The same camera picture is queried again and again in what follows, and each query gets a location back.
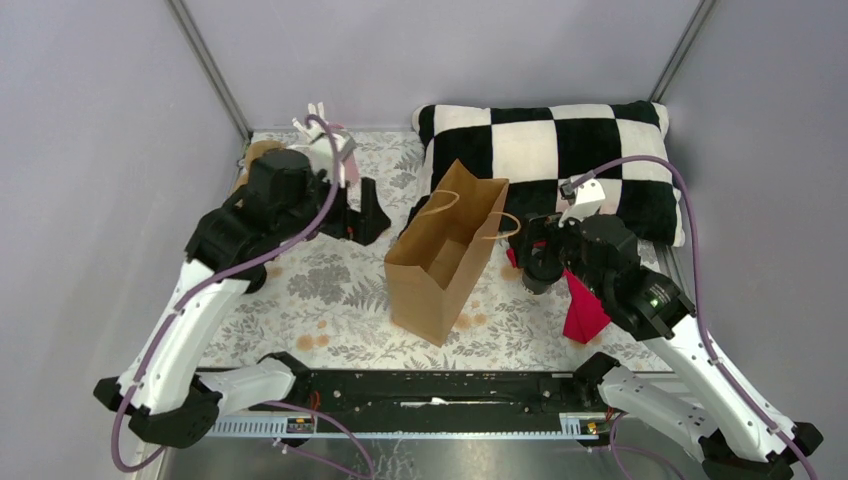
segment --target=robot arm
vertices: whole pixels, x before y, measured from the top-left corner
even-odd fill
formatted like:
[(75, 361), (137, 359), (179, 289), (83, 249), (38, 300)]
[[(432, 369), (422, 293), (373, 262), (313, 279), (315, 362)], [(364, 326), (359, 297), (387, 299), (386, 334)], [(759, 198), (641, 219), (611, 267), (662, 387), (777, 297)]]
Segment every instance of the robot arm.
[[(336, 136), (343, 158), (353, 151), (346, 132)], [(235, 300), (258, 290), (265, 281), (263, 265), (213, 283), (177, 314), (153, 354), (144, 377), (135, 375), (160, 327), (168, 322), (186, 291), (212, 275), (259, 257), (302, 231), (327, 199), (330, 185), (327, 159), (315, 158), (331, 151), (318, 136), (310, 157), (289, 149), (271, 150), (251, 167), (246, 185), (201, 218), (186, 247), (187, 259), (164, 313), (132, 365), (119, 377), (104, 378), (94, 395), (112, 411), (136, 385), (127, 408), (130, 429), (142, 440), (184, 448), (203, 437), (219, 416), (268, 400), (285, 398), (294, 376), (285, 364), (268, 357), (257, 365), (226, 372), (196, 373), (224, 315)], [(361, 179), (361, 210), (348, 206), (347, 189), (339, 189), (320, 232), (368, 245), (390, 225), (377, 201), (373, 179)]]
[(797, 459), (716, 368), (705, 341), (712, 342), (719, 361), (805, 455), (821, 442), (814, 426), (794, 423), (767, 402), (714, 339), (701, 338), (691, 301), (671, 279), (641, 266), (637, 238), (620, 218), (591, 215), (580, 221), (570, 212), (531, 218), (517, 250), (531, 291), (541, 293), (567, 269), (601, 300), (613, 323), (655, 352), (686, 384), (700, 406), (650, 385), (602, 353), (575, 372), (586, 382), (586, 395), (597, 392), (607, 405), (633, 413), (674, 439), (703, 463), (710, 478), (789, 478), (780, 475), (791, 476), (789, 465)]

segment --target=paper bag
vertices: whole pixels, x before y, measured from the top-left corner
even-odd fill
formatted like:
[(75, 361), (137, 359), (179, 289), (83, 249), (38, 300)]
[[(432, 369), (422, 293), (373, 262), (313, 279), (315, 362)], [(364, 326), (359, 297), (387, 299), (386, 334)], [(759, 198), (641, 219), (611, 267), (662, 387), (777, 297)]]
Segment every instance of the paper bag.
[(504, 238), (498, 226), (508, 185), (453, 163), (386, 254), (392, 321), (434, 345), (445, 343), (495, 240)]

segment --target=red cloth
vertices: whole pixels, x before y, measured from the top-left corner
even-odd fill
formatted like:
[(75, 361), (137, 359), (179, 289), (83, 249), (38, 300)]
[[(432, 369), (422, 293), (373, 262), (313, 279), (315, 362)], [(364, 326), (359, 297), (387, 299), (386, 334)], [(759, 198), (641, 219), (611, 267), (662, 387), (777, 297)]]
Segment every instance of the red cloth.
[[(506, 256), (509, 257), (513, 268), (517, 268), (515, 252), (511, 248), (506, 251)], [(601, 333), (601, 330), (609, 325), (610, 318), (604, 313), (601, 301), (592, 295), (592, 292), (583, 285), (583, 282), (568, 271), (563, 272), (562, 276), (565, 277), (566, 282), (568, 282), (568, 290), (571, 291), (571, 306), (565, 316), (562, 334), (576, 342), (589, 343), (589, 340), (595, 338)]]

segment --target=table surface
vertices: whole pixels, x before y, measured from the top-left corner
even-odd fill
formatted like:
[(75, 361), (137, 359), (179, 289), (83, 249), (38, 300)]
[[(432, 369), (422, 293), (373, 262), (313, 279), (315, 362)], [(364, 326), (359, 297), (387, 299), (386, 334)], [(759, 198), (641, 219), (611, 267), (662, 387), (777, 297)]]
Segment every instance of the table surface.
[[(669, 368), (642, 344), (610, 324), (588, 345), (562, 336), (571, 301), (565, 281), (534, 296), (506, 257), (505, 240), (492, 258), (444, 346), (435, 347), (389, 317), (383, 257), (418, 200), (424, 154), (413, 132), (354, 132), (363, 176), (377, 180), (392, 227), (363, 247), (319, 235), (269, 263), (268, 281), (246, 295), (223, 320), (201, 366), (252, 365), (269, 352), (288, 351), (312, 368), (561, 370), (595, 352), (635, 371)], [(258, 132), (253, 140), (302, 143), (296, 132)], [(351, 189), (358, 204), (358, 188)], [(645, 265), (659, 270), (653, 246), (640, 242)]]

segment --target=pillow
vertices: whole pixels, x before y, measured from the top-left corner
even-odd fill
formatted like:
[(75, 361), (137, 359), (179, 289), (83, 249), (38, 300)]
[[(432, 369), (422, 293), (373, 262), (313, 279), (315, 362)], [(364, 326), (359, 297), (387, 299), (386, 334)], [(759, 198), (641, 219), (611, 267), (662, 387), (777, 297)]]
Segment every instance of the pillow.
[[(550, 108), (425, 105), (412, 115), (412, 125), (426, 149), (419, 205), (457, 158), (478, 178), (509, 179), (505, 210), (518, 218), (563, 211), (559, 186), (610, 160), (668, 160), (668, 111), (645, 101)], [(607, 197), (601, 213), (618, 215), (645, 240), (683, 244), (680, 192), (662, 165), (631, 162), (597, 179)]]

